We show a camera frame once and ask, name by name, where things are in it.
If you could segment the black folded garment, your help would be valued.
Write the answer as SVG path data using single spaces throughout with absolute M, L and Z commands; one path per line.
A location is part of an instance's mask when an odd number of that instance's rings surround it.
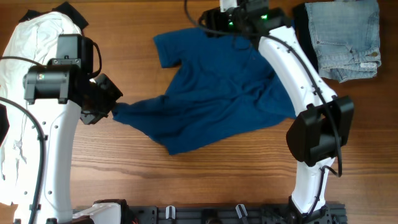
M 316 53 L 313 49 L 312 40 L 310 37 L 310 31 L 308 28 L 309 19 L 305 4 L 301 3 L 295 6 L 292 9 L 292 12 L 294 16 L 295 32 L 298 38 L 298 42 L 303 52 L 313 65 L 314 69 L 318 71 L 318 60 Z

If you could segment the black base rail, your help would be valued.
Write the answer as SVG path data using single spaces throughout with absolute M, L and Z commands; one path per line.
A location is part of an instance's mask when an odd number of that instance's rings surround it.
M 297 215 L 288 212 L 285 204 L 270 204 L 261 207 L 245 207 L 242 204 L 234 207 L 214 208 L 168 208 L 129 207 L 134 215 L 134 223 L 153 224 L 283 224 L 298 223 Z

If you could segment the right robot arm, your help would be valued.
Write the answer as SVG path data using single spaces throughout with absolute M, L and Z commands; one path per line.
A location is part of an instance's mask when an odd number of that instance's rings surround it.
M 221 1 L 194 24 L 210 37 L 232 35 L 252 46 L 276 72 L 296 118 L 286 134 L 297 160 L 295 188 L 283 218 L 287 223 L 334 223 L 325 201 L 329 175 L 340 177 L 341 148 L 347 143 L 354 113 L 352 100 L 339 97 L 319 76 L 302 50 L 292 21 L 267 1 Z

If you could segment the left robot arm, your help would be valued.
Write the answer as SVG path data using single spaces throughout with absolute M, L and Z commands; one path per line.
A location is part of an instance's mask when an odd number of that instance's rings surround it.
M 34 132 L 25 146 L 39 145 L 37 174 L 22 186 L 14 223 L 71 223 L 70 171 L 79 121 L 95 124 L 122 97 L 101 71 L 93 70 L 99 47 L 80 34 L 62 34 L 46 65 L 31 67 L 23 79 L 25 110 Z

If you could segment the blue polo shirt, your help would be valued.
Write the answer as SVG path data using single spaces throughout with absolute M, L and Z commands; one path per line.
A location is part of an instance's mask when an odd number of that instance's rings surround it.
M 113 118 L 163 145 L 171 155 L 294 118 L 271 65 L 250 41 L 208 37 L 191 28 L 154 37 L 163 68 L 178 67 L 163 95 L 119 103 Z

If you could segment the white garment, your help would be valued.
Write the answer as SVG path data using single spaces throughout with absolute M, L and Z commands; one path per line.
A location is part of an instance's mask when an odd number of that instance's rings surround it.
M 3 53 L 46 64 L 55 57 L 58 37 L 62 34 L 81 34 L 81 29 L 66 15 L 50 12 L 16 26 Z M 1 97 L 24 108 L 23 77 L 33 64 L 21 60 L 1 60 Z M 12 105 L 6 105 L 9 130 L 1 141 L 1 203 L 16 204 L 19 200 L 20 167 L 26 166 L 29 155 L 24 149 L 29 145 L 27 134 L 36 131 L 27 127 L 27 116 Z

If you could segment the folded light blue jeans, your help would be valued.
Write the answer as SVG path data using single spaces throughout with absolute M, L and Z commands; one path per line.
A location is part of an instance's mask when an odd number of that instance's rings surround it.
M 376 0 L 309 2 L 305 10 L 319 76 L 343 83 L 377 75 L 381 53 Z

